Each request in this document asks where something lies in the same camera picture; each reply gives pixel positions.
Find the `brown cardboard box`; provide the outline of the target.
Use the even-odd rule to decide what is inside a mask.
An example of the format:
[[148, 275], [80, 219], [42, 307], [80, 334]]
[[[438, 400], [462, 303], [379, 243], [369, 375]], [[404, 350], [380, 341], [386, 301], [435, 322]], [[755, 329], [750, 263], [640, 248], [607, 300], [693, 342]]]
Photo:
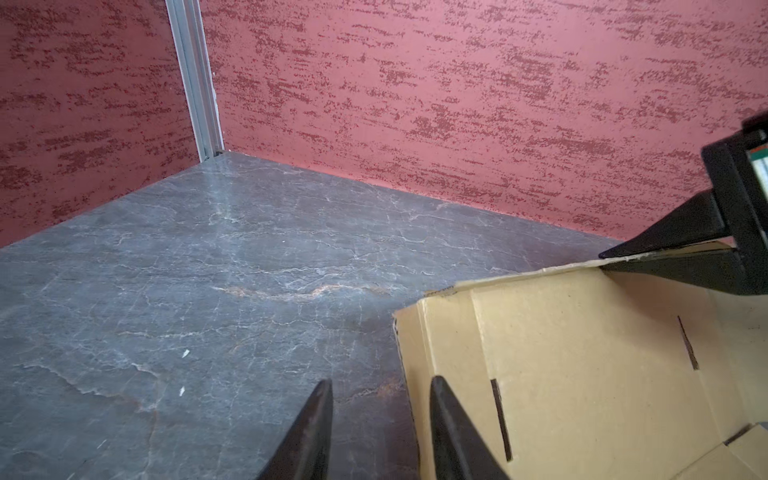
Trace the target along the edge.
[[419, 469], [443, 376], [509, 479], [763, 479], [767, 299], [602, 266], [460, 282], [395, 314]]

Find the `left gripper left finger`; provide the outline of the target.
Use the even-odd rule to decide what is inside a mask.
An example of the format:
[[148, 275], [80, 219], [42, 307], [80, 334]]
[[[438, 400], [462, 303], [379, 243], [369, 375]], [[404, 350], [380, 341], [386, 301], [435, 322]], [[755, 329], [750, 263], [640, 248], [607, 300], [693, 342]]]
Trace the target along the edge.
[[324, 480], [330, 462], [333, 389], [318, 382], [258, 480]]

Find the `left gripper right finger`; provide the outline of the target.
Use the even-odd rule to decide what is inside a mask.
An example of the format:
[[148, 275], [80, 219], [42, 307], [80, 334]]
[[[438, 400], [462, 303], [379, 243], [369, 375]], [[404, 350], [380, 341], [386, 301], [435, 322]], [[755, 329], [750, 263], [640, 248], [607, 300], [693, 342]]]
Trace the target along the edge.
[[509, 479], [443, 376], [431, 380], [429, 414], [437, 479]]

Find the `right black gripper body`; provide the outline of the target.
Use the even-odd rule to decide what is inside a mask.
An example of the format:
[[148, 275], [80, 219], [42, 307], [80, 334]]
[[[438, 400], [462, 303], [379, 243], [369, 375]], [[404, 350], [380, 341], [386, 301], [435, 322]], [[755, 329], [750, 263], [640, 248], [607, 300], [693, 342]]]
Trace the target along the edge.
[[721, 216], [753, 294], [767, 292], [767, 195], [749, 152], [767, 143], [765, 111], [744, 120], [737, 133], [702, 148]]

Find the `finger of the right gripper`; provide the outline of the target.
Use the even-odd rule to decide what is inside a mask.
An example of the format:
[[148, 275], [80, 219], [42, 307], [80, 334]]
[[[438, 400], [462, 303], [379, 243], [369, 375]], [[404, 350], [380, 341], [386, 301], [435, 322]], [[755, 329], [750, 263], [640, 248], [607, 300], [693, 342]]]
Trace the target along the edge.
[[733, 295], [750, 295], [746, 273], [732, 249], [652, 255], [607, 264], [601, 269], [652, 275]]
[[684, 247], [729, 235], [713, 190], [699, 192], [646, 230], [599, 254], [600, 259]]

